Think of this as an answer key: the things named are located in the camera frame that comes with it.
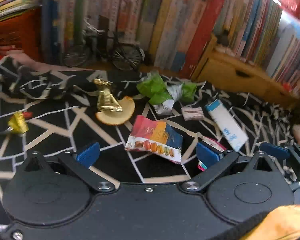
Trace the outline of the person's left hand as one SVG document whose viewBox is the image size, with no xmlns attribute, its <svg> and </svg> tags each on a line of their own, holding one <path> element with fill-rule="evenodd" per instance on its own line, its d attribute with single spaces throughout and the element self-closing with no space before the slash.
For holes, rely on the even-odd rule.
<svg viewBox="0 0 300 240">
<path fill-rule="evenodd" d="M 299 239 L 300 205 L 286 205 L 271 211 L 241 239 Z"/>
</svg>

